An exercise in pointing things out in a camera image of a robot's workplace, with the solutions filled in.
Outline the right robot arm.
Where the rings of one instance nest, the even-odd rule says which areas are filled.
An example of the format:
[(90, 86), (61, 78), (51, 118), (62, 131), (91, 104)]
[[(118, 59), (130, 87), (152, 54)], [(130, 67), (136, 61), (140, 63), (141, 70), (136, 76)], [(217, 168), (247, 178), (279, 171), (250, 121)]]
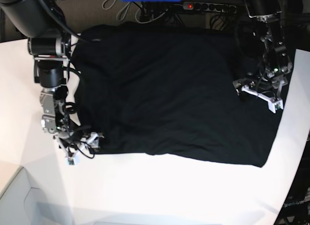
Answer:
[(76, 102), (66, 100), (70, 74), (85, 82), (81, 73), (71, 67), (72, 37), (81, 43), (97, 43), (76, 34), (68, 27), (57, 0), (0, 0), (0, 8), (13, 25), (28, 39), (28, 52), (34, 59), (33, 78), (40, 84), (40, 104), (43, 109), (41, 125), (57, 141), (69, 165), (74, 165), (83, 149), (92, 151), (99, 140), (96, 132), (86, 133), (70, 116), (77, 113), (81, 96)]

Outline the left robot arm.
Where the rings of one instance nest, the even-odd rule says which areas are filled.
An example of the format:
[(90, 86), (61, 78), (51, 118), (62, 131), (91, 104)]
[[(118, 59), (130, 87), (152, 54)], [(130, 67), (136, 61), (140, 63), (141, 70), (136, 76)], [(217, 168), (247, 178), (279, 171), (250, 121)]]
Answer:
[(243, 0), (249, 18), (257, 23), (255, 35), (263, 43), (262, 70), (255, 75), (233, 82), (237, 93), (248, 93), (267, 102), (268, 109), (276, 113), (284, 109), (281, 98), (283, 86), (288, 84), (286, 75), (293, 69), (287, 53), (279, 0)]

